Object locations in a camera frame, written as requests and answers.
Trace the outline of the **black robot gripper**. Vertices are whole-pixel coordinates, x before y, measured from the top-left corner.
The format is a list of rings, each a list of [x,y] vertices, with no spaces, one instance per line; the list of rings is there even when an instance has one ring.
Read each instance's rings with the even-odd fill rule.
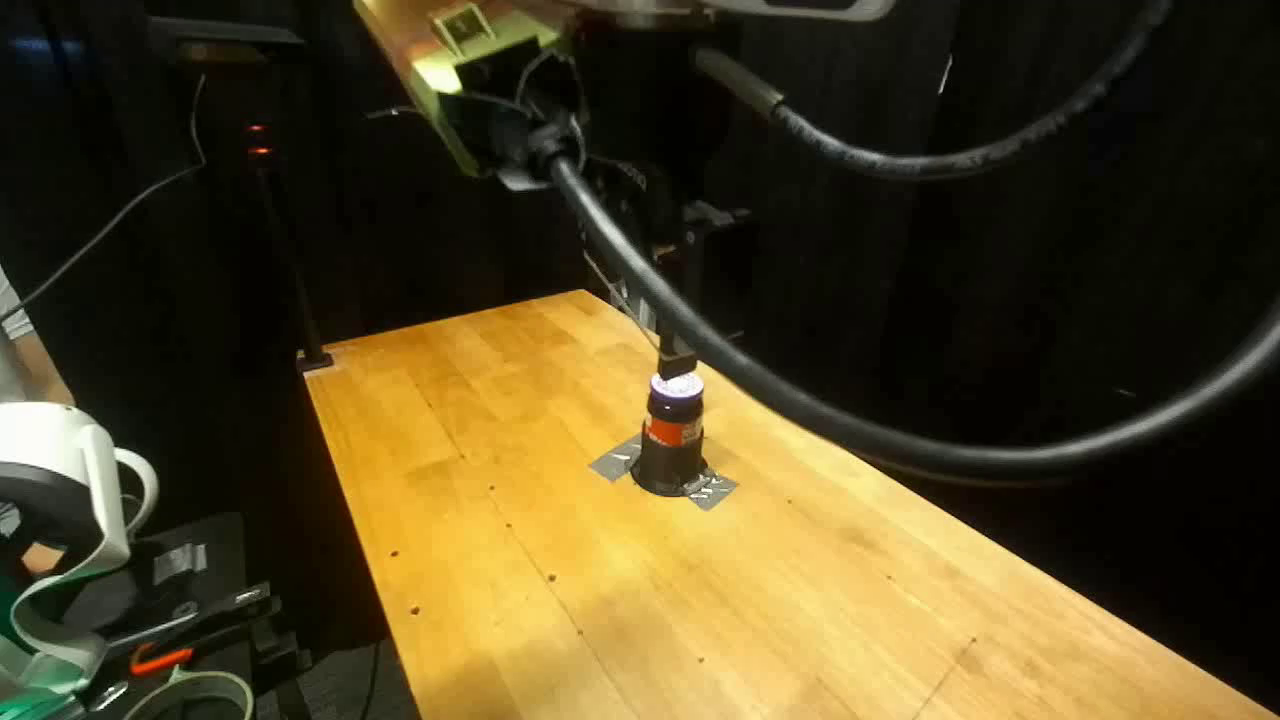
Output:
[[[735,317],[750,274],[750,211],[680,195],[665,169],[590,160],[589,181],[631,243],[705,312]],[[653,308],[654,376],[697,370],[697,346]]]

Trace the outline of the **robot arm with green panel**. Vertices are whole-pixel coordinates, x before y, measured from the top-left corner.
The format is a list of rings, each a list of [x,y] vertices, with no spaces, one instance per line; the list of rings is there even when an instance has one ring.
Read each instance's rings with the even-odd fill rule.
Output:
[[[406,105],[473,181],[536,193],[520,133],[573,115],[582,146],[687,195],[714,135],[690,48],[720,21],[875,23],[894,0],[352,0]]]

